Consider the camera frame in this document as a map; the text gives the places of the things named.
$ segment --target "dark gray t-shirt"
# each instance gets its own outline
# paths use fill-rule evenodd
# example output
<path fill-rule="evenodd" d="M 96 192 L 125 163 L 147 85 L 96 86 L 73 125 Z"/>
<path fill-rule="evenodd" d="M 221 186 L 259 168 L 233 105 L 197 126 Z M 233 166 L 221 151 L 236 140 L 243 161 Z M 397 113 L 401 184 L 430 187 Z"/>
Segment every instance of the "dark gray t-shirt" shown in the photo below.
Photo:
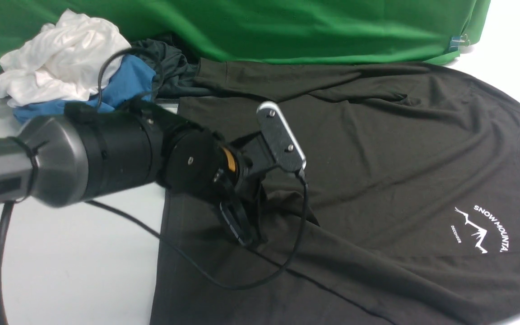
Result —
<path fill-rule="evenodd" d="M 182 98 L 180 115 L 228 140 L 279 103 L 307 156 L 309 224 L 279 279 L 209 284 L 161 246 L 152 325 L 487 324 L 520 313 L 520 104 L 467 74 L 421 63 L 267 65 L 202 60 L 196 82 L 233 94 Z M 302 189 L 268 175 L 246 251 L 209 207 L 171 197 L 162 232 L 217 279 L 269 275 L 297 234 Z"/>

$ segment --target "metal bracket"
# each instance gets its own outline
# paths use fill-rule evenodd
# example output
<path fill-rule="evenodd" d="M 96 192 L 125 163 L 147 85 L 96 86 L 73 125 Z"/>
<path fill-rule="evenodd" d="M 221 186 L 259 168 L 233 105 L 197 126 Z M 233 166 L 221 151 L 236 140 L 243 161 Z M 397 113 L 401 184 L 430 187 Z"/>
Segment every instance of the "metal bracket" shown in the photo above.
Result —
<path fill-rule="evenodd" d="M 278 105 L 274 102 L 260 104 L 256 117 L 276 164 L 289 173 L 298 173 L 305 169 L 306 156 Z"/>

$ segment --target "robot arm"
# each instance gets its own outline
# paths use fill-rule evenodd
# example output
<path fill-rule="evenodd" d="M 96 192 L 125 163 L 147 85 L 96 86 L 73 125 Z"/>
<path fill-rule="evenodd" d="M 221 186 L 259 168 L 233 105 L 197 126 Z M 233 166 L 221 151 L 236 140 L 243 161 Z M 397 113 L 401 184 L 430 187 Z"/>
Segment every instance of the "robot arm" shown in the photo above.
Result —
<path fill-rule="evenodd" d="M 299 175 L 306 165 L 279 107 L 262 103 L 256 115 L 260 132 L 229 144 L 139 98 L 104 114 L 68 103 L 64 115 L 35 117 L 0 139 L 0 203 L 33 196 L 62 207 L 156 181 L 208 202 L 247 246 L 258 238 L 248 206 L 264 175 L 277 167 Z"/>

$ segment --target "crumpled clothing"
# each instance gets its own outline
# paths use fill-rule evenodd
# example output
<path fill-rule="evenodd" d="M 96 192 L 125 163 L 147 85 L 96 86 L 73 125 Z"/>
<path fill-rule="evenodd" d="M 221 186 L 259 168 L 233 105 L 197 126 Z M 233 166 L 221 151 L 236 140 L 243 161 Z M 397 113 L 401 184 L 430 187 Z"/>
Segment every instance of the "crumpled clothing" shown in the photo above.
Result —
<path fill-rule="evenodd" d="M 126 55 L 122 61 L 119 70 L 111 77 L 109 84 L 102 90 L 102 104 L 99 113 L 107 113 L 113 111 L 124 101 L 132 97 L 152 91 L 152 80 L 155 76 L 153 71 L 138 57 L 130 54 Z M 149 101 L 150 96 L 142 97 Z M 95 107 L 97 105 L 97 96 L 87 101 L 88 105 Z M 65 104 L 69 101 L 56 99 L 54 101 L 44 103 L 34 103 L 24 107 L 15 107 L 13 115 L 21 123 L 27 122 L 29 119 L 38 115 L 59 115 L 64 113 Z"/>
<path fill-rule="evenodd" d="M 158 92 L 158 98 L 202 97 L 217 95 L 208 88 L 198 86 L 194 77 L 198 72 L 198 64 L 190 64 L 182 50 L 172 45 L 170 35 L 161 35 L 155 39 L 144 39 L 132 43 L 134 47 L 141 47 L 155 55 L 163 67 L 163 85 Z M 157 65 L 143 54 L 138 57 L 144 60 L 152 69 L 157 70 Z M 153 81 L 157 84 L 161 76 Z"/>
<path fill-rule="evenodd" d="M 66 10 L 56 25 L 45 24 L 34 39 L 0 59 L 0 98 L 10 107 L 54 99 L 87 101 L 98 92 L 99 69 L 119 50 L 130 47 L 114 24 Z M 102 88 L 121 64 L 106 69 Z"/>

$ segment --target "green cloth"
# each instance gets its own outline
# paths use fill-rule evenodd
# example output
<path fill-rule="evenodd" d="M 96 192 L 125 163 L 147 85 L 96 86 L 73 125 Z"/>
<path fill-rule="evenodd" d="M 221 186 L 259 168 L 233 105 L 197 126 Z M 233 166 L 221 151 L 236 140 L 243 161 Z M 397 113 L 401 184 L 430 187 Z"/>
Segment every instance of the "green cloth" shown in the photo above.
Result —
<path fill-rule="evenodd" d="M 66 8 L 130 41 L 177 33 L 203 57 L 275 64 L 445 64 L 481 37 L 490 0 L 0 0 L 0 57 Z"/>

